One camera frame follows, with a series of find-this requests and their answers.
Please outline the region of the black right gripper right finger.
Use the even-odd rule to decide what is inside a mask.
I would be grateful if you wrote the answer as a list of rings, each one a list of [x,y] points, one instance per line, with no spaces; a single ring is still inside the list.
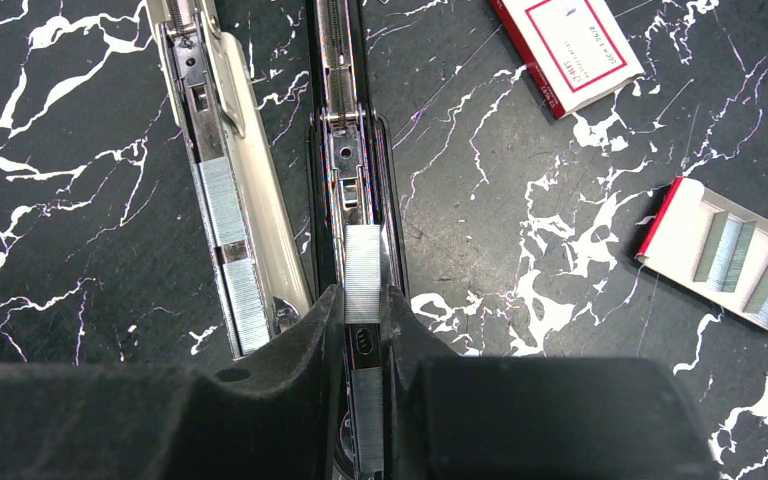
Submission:
[[[703,425],[663,365],[469,357],[382,297],[388,479],[715,479]]]

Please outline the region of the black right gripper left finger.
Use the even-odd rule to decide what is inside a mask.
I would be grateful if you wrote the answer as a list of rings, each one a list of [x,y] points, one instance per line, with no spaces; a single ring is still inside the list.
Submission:
[[[328,479],[344,294],[215,374],[0,363],[0,479]]]

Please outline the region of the cardboard staple box tray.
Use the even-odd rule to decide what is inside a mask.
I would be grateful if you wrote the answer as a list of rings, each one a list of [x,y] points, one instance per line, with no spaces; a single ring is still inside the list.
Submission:
[[[635,257],[768,331],[768,219],[677,177]]]

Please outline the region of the red white staple box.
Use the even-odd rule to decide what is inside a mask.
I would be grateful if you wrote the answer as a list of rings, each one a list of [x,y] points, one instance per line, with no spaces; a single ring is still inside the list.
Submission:
[[[490,5],[557,120],[644,73],[604,0],[492,0]]]

